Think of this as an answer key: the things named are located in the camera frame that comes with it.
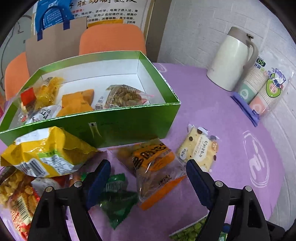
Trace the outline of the red biscuit packet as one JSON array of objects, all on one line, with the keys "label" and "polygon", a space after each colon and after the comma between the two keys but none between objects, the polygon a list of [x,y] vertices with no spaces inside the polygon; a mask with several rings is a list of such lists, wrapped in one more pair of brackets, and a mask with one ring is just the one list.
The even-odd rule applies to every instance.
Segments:
[{"label": "red biscuit packet", "polygon": [[67,186],[68,176],[54,178],[33,178],[26,176],[14,206],[10,208],[13,225],[19,235],[27,240],[34,212],[43,191],[49,186],[61,189]]}]

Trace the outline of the yellow chip bag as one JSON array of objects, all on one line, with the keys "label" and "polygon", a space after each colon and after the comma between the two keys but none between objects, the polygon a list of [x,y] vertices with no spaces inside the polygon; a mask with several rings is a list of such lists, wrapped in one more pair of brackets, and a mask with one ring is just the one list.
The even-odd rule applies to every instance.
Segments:
[{"label": "yellow chip bag", "polygon": [[98,149],[53,126],[18,137],[1,154],[1,166],[14,166],[28,176],[52,178],[78,171]]}]

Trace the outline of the green pea packet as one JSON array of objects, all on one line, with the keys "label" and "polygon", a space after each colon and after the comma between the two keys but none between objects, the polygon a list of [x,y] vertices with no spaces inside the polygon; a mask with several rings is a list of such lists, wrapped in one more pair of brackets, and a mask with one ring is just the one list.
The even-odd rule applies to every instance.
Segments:
[{"label": "green pea packet", "polygon": [[111,175],[100,195],[99,207],[107,215],[110,226],[115,230],[138,203],[138,194],[127,191],[125,173]]}]

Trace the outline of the chocolate chip cookie packet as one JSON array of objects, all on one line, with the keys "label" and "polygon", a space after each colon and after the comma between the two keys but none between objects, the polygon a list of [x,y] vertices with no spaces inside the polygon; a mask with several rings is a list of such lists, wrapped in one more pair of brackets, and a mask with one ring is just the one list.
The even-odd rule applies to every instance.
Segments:
[{"label": "chocolate chip cookie packet", "polygon": [[218,141],[219,138],[210,135],[205,128],[189,124],[188,134],[176,151],[176,155],[184,163],[191,159],[195,160],[204,172],[211,173],[211,167],[217,159]]}]

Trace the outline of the orange clear peanut packet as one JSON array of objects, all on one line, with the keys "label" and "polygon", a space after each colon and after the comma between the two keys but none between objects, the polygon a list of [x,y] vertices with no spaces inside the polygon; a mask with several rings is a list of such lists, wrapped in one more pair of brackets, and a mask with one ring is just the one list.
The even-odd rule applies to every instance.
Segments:
[{"label": "orange clear peanut packet", "polygon": [[147,210],[186,177],[186,168],[158,138],[108,149],[137,180],[140,208]]}]

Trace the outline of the green blue snack packet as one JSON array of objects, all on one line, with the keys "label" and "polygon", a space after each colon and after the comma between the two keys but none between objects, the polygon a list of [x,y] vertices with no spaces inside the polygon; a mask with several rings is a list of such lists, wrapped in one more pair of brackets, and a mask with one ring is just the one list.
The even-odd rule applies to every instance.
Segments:
[{"label": "green blue snack packet", "polygon": [[195,221],[194,223],[191,223],[190,225],[187,225],[184,228],[171,233],[169,238],[176,241],[195,241],[205,224],[206,218],[207,215],[200,218],[198,221]]}]

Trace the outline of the white cartoon snack packet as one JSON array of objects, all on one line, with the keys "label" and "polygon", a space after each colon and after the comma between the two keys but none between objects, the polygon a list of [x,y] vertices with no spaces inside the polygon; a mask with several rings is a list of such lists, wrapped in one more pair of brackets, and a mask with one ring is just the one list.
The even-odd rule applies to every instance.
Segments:
[{"label": "white cartoon snack packet", "polygon": [[32,114],[25,124],[46,121],[55,118],[61,109],[62,106],[60,105],[45,106]]}]

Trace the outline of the clear pastry packet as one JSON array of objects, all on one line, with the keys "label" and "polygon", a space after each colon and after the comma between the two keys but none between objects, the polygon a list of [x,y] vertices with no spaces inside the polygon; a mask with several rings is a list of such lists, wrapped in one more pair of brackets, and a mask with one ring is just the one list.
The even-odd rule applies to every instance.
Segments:
[{"label": "clear pastry packet", "polygon": [[43,107],[41,101],[41,87],[30,87],[20,94],[20,106],[16,113],[17,124],[25,124],[39,109]]}]

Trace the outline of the orange snack packet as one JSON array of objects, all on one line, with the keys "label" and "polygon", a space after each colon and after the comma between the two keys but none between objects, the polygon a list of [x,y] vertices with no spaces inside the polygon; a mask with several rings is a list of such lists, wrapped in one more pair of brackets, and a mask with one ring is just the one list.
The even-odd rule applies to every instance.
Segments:
[{"label": "orange snack packet", "polygon": [[62,109],[57,117],[93,111],[94,90],[88,89],[62,96]]}]

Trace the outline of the large yellow clear bag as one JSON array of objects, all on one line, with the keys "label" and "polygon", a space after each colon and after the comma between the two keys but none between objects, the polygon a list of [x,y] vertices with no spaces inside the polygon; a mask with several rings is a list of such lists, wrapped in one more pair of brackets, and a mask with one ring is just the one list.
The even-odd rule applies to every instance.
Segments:
[{"label": "large yellow clear bag", "polygon": [[35,110],[53,105],[63,82],[64,79],[61,77],[48,77],[40,87],[36,88],[34,90],[36,96]]}]

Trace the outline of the pink nut packet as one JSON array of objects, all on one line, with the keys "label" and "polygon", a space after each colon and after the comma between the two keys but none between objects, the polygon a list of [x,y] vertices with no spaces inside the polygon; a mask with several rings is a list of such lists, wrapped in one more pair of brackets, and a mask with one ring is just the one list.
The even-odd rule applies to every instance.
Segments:
[{"label": "pink nut packet", "polygon": [[123,108],[149,104],[154,97],[128,85],[110,85],[100,96],[95,110]]}]

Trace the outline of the clear twisted snack bag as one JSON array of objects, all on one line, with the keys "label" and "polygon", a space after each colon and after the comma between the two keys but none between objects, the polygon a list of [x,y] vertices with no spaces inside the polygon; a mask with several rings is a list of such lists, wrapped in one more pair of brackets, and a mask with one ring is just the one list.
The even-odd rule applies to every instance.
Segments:
[{"label": "clear twisted snack bag", "polygon": [[1,206],[11,208],[20,194],[25,174],[16,170],[1,183]]}]

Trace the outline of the paper cup pack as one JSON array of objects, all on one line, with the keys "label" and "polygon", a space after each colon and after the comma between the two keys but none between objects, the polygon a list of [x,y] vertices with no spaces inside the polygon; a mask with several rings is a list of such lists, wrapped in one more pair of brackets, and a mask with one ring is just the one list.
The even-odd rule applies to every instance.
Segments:
[{"label": "paper cup pack", "polygon": [[295,68],[279,51],[262,49],[231,98],[254,126],[271,112],[295,77]]}]

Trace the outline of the green snack box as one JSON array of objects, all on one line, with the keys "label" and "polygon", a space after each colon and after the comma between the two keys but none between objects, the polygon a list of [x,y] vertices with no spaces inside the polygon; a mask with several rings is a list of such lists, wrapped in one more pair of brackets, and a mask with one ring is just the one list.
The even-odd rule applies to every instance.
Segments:
[{"label": "green snack box", "polygon": [[14,98],[1,119],[1,140],[10,145],[31,131],[58,126],[85,142],[108,147],[164,138],[181,102],[157,68],[140,51],[111,51],[76,56],[39,68],[25,83],[28,89],[48,77],[61,77],[56,104],[65,94],[93,89],[94,103],[111,85],[129,85],[145,93],[147,104],[93,109],[85,113],[18,125],[20,99]]}]

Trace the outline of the orange chair left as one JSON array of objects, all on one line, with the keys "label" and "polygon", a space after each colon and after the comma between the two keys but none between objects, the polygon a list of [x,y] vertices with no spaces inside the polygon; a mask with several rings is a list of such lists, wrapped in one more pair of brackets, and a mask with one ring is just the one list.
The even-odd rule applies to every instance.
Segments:
[{"label": "orange chair left", "polygon": [[26,53],[22,52],[8,64],[4,75],[6,100],[13,98],[30,78]]}]

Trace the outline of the orange chair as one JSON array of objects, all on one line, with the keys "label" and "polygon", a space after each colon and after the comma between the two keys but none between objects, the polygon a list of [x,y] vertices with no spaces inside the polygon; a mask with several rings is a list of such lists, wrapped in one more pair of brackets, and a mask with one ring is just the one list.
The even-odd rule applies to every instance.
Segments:
[{"label": "orange chair", "polygon": [[108,51],[141,51],[147,53],[139,27],[131,24],[95,25],[80,38],[79,55]]},{"label": "orange chair", "polygon": [[26,53],[22,52],[8,64],[4,75],[6,100],[13,98],[30,78]]}]

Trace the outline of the white thermos jug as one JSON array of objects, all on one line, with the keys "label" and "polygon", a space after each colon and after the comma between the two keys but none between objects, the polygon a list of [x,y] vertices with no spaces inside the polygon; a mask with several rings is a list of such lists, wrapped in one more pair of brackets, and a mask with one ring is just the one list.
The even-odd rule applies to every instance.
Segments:
[{"label": "white thermos jug", "polygon": [[249,70],[258,57],[258,47],[253,36],[240,28],[231,27],[220,45],[207,77],[227,91],[233,91],[243,71]]}]

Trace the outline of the brown cardboard sheet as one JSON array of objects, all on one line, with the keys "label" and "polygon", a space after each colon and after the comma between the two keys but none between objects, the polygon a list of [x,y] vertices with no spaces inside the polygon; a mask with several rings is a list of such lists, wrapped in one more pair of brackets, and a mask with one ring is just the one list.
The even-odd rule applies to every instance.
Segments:
[{"label": "brown cardboard sheet", "polygon": [[87,18],[77,18],[64,29],[59,23],[42,31],[42,38],[35,35],[26,40],[26,58],[29,75],[48,64],[77,56],[81,35],[87,27]]}]

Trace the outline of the orange chair right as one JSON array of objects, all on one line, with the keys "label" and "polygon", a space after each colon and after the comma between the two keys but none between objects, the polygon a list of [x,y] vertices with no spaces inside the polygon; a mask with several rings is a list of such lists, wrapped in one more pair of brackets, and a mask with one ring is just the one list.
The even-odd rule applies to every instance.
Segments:
[{"label": "orange chair right", "polygon": [[147,53],[139,27],[131,24],[95,25],[80,38],[79,55],[108,51],[141,51]]}]

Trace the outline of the blue tote bag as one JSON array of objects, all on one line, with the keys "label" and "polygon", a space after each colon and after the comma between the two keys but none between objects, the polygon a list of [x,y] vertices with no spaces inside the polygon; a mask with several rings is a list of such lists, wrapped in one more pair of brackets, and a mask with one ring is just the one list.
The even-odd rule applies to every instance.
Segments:
[{"label": "blue tote bag", "polygon": [[62,23],[63,30],[70,28],[70,21],[74,19],[71,12],[72,1],[69,0],[41,0],[37,3],[35,27],[37,41],[43,39],[43,30]]}]

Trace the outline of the wall poster chinese text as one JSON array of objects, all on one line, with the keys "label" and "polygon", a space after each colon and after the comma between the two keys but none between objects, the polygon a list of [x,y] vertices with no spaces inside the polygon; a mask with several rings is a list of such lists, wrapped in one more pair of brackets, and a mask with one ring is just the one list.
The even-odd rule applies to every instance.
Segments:
[{"label": "wall poster chinese text", "polygon": [[154,7],[150,0],[88,0],[71,1],[74,18],[87,18],[87,27],[124,23],[138,26],[146,33]]}]

